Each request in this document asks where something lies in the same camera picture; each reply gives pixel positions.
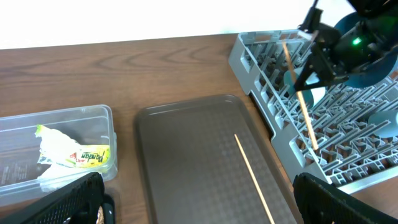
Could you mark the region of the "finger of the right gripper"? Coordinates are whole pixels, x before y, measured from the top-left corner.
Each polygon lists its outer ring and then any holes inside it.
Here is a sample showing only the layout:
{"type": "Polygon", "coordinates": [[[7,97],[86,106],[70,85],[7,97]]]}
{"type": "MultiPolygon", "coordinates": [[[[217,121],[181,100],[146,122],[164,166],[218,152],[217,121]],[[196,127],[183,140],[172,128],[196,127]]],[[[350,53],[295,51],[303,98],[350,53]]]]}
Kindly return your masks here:
{"type": "Polygon", "coordinates": [[[348,77],[338,77],[332,80],[321,80],[317,74],[311,74],[305,81],[298,79],[298,91],[311,90],[320,87],[333,86],[348,81],[348,77]]]}
{"type": "Polygon", "coordinates": [[[306,84],[306,81],[311,76],[311,74],[314,72],[314,68],[313,68],[314,64],[315,64],[315,59],[313,57],[310,57],[306,61],[305,65],[303,66],[300,76],[295,81],[294,88],[296,91],[311,90],[311,89],[320,87],[319,81],[316,81],[314,84],[310,84],[310,85],[306,84]]]}

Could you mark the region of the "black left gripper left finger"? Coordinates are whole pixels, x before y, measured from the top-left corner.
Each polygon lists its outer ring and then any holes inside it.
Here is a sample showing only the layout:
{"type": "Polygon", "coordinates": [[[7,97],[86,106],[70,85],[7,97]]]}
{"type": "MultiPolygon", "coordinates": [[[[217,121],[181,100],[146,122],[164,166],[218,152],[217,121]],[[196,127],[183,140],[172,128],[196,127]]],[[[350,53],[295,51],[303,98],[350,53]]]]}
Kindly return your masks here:
{"type": "Polygon", "coordinates": [[[103,198],[103,178],[97,172],[90,172],[1,219],[1,223],[96,223],[103,198]]]}

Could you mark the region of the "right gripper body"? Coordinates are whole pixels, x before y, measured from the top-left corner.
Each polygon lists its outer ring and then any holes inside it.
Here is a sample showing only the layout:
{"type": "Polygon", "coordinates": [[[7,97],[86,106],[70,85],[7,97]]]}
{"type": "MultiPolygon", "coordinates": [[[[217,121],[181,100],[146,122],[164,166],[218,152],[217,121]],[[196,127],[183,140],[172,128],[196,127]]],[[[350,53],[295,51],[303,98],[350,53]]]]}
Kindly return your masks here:
{"type": "Polygon", "coordinates": [[[314,73],[321,80],[348,77],[347,56],[350,36],[342,35],[338,29],[322,24],[312,34],[311,54],[315,59],[314,73]]]}

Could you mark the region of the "light blue rice bowl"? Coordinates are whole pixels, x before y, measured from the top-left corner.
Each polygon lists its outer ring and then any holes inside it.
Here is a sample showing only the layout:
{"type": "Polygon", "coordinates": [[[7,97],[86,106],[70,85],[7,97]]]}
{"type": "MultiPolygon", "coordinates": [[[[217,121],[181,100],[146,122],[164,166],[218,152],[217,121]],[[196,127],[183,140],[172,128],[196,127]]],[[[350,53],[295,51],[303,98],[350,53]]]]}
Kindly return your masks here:
{"type": "MultiPolygon", "coordinates": [[[[317,74],[312,73],[305,83],[307,85],[310,85],[317,83],[318,81],[319,78],[317,77],[317,74]]],[[[297,98],[297,95],[294,90],[294,83],[292,80],[292,76],[289,71],[286,71],[284,73],[284,84],[289,86],[287,93],[290,96],[297,98]]],[[[320,100],[325,96],[325,94],[326,94],[325,87],[313,88],[311,90],[302,91],[304,101],[306,102],[308,108],[313,108],[317,103],[320,102],[320,100]]]]}

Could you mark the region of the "light blue plastic cup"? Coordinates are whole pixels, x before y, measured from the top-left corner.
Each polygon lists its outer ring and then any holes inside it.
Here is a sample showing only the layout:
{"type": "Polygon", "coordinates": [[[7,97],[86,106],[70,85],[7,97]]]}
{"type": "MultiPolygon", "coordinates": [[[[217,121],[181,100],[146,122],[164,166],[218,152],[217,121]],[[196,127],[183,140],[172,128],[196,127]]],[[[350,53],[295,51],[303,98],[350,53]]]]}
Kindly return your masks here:
{"type": "Polygon", "coordinates": [[[391,138],[397,136],[397,110],[379,111],[372,114],[368,124],[380,126],[374,134],[380,138],[391,138]]]}

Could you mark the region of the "white paper napkin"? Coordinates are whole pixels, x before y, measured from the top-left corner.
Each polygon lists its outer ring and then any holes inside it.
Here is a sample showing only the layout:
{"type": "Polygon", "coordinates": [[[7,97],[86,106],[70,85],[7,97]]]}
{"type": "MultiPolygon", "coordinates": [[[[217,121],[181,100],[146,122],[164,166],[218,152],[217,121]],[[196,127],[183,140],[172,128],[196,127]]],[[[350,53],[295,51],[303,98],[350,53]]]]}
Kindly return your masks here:
{"type": "Polygon", "coordinates": [[[43,174],[38,176],[41,191],[45,193],[53,192],[80,177],[90,173],[101,171],[98,169],[70,168],[58,164],[51,165],[43,174]]]}

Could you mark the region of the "green yellow foil wrapper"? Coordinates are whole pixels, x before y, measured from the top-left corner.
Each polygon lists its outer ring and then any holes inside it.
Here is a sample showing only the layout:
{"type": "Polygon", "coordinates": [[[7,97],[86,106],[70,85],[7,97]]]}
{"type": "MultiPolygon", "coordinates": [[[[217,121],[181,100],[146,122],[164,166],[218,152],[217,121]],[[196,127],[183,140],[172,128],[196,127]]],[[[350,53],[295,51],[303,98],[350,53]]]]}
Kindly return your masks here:
{"type": "Polygon", "coordinates": [[[38,164],[58,164],[70,168],[88,169],[102,166],[111,157],[109,145],[81,145],[57,129],[37,125],[41,138],[38,164]]]}

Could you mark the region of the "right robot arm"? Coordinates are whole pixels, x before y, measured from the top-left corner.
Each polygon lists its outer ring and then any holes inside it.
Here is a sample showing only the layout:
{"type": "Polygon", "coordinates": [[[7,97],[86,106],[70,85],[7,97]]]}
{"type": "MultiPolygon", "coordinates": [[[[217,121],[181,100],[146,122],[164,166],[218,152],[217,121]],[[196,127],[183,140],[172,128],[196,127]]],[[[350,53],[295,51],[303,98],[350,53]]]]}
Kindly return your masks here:
{"type": "MultiPolygon", "coordinates": [[[[350,1],[355,12],[336,27],[320,22],[315,4],[298,29],[312,35],[311,53],[294,82],[301,93],[354,82],[374,85],[397,58],[397,1],[350,1]]],[[[294,179],[294,197],[304,223],[397,223],[393,218],[309,173],[294,179]]]]}

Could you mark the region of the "brown food scrap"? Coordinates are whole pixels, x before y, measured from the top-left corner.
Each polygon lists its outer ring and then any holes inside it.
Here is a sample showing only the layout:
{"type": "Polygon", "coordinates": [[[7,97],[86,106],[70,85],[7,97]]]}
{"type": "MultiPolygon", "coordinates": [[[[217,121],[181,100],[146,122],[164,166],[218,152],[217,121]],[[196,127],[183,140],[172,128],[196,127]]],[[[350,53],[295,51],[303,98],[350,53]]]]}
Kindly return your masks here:
{"type": "Polygon", "coordinates": [[[104,212],[102,207],[98,209],[96,224],[104,224],[104,212]]]}

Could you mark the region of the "wooden chopstick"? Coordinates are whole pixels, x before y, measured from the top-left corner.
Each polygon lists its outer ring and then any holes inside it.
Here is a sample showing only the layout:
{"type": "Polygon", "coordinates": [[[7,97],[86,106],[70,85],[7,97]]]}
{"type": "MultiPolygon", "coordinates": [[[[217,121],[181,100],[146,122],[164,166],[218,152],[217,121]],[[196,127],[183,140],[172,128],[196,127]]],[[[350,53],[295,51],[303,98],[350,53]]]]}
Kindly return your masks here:
{"type": "Polygon", "coordinates": [[[237,143],[237,145],[238,145],[238,147],[239,147],[240,153],[241,153],[241,155],[242,155],[242,157],[243,157],[243,160],[244,160],[244,162],[245,162],[245,165],[246,165],[246,167],[247,167],[247,170],[248,170],[248,172],[249,172],[249,174],[250,174],[250,176],[251,176],[252,182],[253,182],[253,184],[254,184],[254,186],[255,186],[255,188],[256,188],[257,194],[258,194],[258,196],[259,196],[259,198],[260,198],[260,201],[261,201],[261,203],[262,203],[262,206],[263,206],[263,208],[264,208],[264,211],[265,211],[265,213],[266,213],[266,215],[267,215],[267,217],[268,217],[269,223],[270,223],[270,224],[275,224],[275,221],[274,221],[274,219],[273,219],[273,217],[272,217],[271,211],[270,211],[270,209],[269,209],[269,207],[268,207],[268,205],[267,205],[267,202],[266,202],[266,200],[265,200],[265,198],[264,198],[264,196],[263,196],[262,190],[261,190],[261,188],[260,188],[260,186],[259,186],[259,184],[258,184],[258,181],[257,181],[257,179],[256,179],[256,176],[254,175],[254,172],[253,172],[253,170],[252,170],[252,167],[251,167],[251,165],[250,165],[250,163],[249,163],[249,161],[248,161],[248,158],[247,158],[247,156],[246,156],[246,153],[245,153],[245,151],[244,151],[244,149],[243,149],[243,147],[242,147],[242,144],[241,144],[241,142],[240,142],[240,140],[239,140],[237,134],[234,134],[234,138],[235,138],[236,143],[237,143]]]}
{"type": "MultiPolygon", "coordinates": [[[[282,43],[282,47],[283,47],[283,51],[284,51],[284,54],[285,54],[285,59],[286,59],[286,62],[287,62],[287,66],[288,66],[288,69],[289,69],[289,72],[290,72],[291,79],[292,79],[292,81],[295,82],[297,80],[296,79],[296,73],[294,72],[294,66],[293,66],[293,63],[292,63],[292,61],[290,59],[290,54],[289,54],[289,50],[287,48],[287,44],[285,42],[283,42],[282,43]]],[[[301,91],[298,91],[298,90],[296,90],[295,93],[297,95],[297,98],[298,98],[298,101],[299,101],[299,104],[300,104],[300,107],[301,107],[301,110],[302,110],[302,113],[303,113],[303,118],[304,118],[305,124],[306,124],[307,129],[308,129],[308,135],[310,137],[310,140],[311,140],[311,143],[312,143],[312,146],[313,146],[313,150],[316,151],[319,148],[319,146],[318,146],[318,143],[317,143],[317,139],[315,137],[315,132],[314,132],[313,126],[311,124],[311,119],[310,119],[310,116],[309,116],[309,113],[308,113],[307,106],[305,104],[305,100],[304,100],[303,94],[302,94],[301,91]]]]}

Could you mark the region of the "dark blue plate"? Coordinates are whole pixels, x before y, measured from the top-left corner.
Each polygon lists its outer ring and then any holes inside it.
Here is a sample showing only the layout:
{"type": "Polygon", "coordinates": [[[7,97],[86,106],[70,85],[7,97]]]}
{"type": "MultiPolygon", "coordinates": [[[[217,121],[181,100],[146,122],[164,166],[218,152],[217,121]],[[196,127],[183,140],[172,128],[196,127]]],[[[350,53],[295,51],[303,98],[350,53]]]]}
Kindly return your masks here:
{"type": "Polygon", "coordinates": [[[367,19],[353,12],[335,28],[350,36],[347,56],[349,79],[345,85],[375,85],[397,68],[397,15],[367,19]]]}

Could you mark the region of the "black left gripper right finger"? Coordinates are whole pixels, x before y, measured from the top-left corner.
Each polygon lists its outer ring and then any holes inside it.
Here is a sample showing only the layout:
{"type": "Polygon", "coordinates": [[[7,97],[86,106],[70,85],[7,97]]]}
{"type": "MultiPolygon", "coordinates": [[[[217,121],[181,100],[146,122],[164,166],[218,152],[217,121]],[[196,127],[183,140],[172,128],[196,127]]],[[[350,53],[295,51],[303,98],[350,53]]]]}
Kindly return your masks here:
{"type": "Polygon", "coordinates": [[[396,218],[307,172],[295,177],[293,188],[297,207],[305,223],[397,224],[396,218]]]}

